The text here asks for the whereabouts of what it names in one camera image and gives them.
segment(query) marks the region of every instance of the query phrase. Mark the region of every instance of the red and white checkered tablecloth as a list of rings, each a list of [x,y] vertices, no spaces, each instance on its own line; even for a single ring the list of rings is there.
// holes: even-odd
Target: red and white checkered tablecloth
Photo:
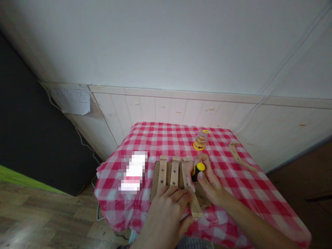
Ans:
[[[193,141],[202,129],[210,131],[208,143],[203,151],[197,151]],[[116,231],[132,229],[139,233],[150,208],[154,164],[159,157],[165,155],[167,161],[171,162],[173,156],[194,159],[196,155],[206,153],[215,175],[227,191],[299,246],[308,247],[311,234],[303,222],[240,145],[236,147],[239,156],[258,169],[258,172],[248,171],[235,162],[228,149],[230,142],[239,141],[226,129],[155,122],[135,124],[117,150],[97,169],[98,182],[94,194],[100,202],[104,217]],[[121,194],[118,190],[121,175],[119,169],[126,166],[124,158],[128,158],[132,151],[148,152],[147,173],[138,194]],[[212,205],[203,213],[204,217],[187,231],[188,236],[207,239],[227,247],[252,247],[222,208]]]

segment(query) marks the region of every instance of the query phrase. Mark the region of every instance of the fingernail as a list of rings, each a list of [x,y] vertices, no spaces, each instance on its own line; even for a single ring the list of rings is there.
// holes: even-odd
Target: fingernail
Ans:
[[[203,180],[205,178],[205,175],[202,171],[198,173],[198,176],[201,180]]]

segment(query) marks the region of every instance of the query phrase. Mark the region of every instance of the white wall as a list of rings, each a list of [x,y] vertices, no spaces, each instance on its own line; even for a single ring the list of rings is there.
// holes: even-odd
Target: white wall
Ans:
[[[327,3],[2,0],[0,24],[44,82],[259,94]]]
[[[209,125],[244,127],[237,135],[265,171],[332,134],[330,100],[321,100],[332,99],[331,25],[328,0],[0,1],[1,29],[43,82],[241,94],[200,100],[222,102]],[[118,119],[107,116],[112,105],[66,115],[103,159],[128,134],[129,122],[117,125],[121,118],[165,118],[146,115],[153,105],[143,108],[145,93],[123,91],[112,93],[121,107]],[[163,97],[158,100],[168,101],[170,110],[183,107],[183,117],[169,113],[165,121],[183,122],[191,113],[185,101],[201,103],[178,100],[178,93],[164,96],[170,92],[148,97]],[[253,113],[253,104],[265,98],[251,94],[293,98],[270,97]],[[311,106],[299,97],[316,99]],[[145,101],[141,115],[127,98]],[[208,125],[204,121],[195,124]]]
[[[273,95],[332,99],[332,28],[289,71]]]

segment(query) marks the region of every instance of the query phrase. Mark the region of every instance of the curved wooden piece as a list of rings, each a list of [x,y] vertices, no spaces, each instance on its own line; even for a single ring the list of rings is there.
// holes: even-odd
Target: curved wooden piece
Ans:
[[[240,165],[242,165],[243,167],[245,167],[246,169],[251,170],[251,171],[255,171],[255,172],[256,172],[257,169],[255,169],[253,166],[247,164],[246,162],[242,161],[242,159],[240,158],[239,154],[238,154],[238,153],[236,152],[236,150],[235,150],[235,146],[236,146],[236,145],[239,145],[239,143],[231,142],[231,143],[229,144],[229,150],[231,151],[231,154],[232,154],[232,156],[234,157],[235,161],[236,161],[238,164],[240,164]]]

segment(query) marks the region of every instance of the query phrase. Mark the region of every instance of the yellow and black screwdriver handle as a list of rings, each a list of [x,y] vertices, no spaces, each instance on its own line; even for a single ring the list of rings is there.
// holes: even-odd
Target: yellow and black screwdriver handle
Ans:
[[[195,165],[195,168],[194,168],[194,171],[192,173],[192,180],[193,182],[197,182],[197,175],[199,172],[203,171],[204,172],[205,170],[205,165],[203,163],[197,163]]]

